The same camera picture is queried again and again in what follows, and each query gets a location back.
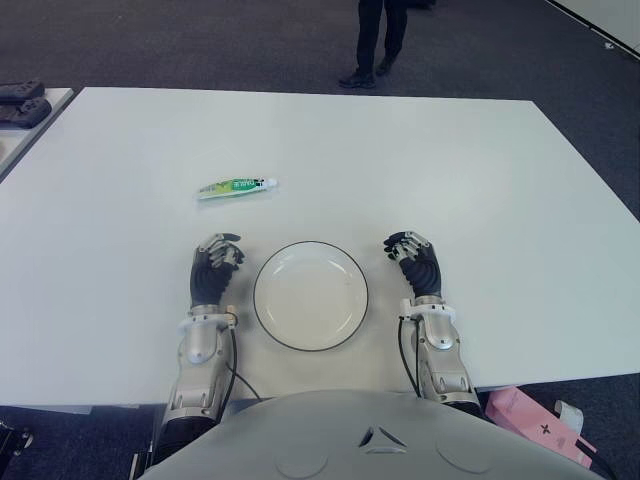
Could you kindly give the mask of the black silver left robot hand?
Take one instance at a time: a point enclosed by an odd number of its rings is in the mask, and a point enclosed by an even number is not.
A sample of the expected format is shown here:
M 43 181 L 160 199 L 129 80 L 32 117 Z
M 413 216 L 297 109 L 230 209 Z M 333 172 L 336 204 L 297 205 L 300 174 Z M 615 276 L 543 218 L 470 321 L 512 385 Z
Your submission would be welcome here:
M 191 307 L 219 305 L 232 276 L 244 262 L 241 236 L 217 233 L 194 250 L 190 273 Z

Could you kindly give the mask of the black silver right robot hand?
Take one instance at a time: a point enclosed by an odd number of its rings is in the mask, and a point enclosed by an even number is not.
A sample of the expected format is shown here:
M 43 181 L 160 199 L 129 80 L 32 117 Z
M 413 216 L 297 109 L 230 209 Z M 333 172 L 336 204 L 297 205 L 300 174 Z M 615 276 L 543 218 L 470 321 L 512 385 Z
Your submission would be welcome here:
M 415 298 L 442 297 L 442 276 L 433 244 L 414 231 L 397 232 L 383 242 L 388 258 L 400 267 Z

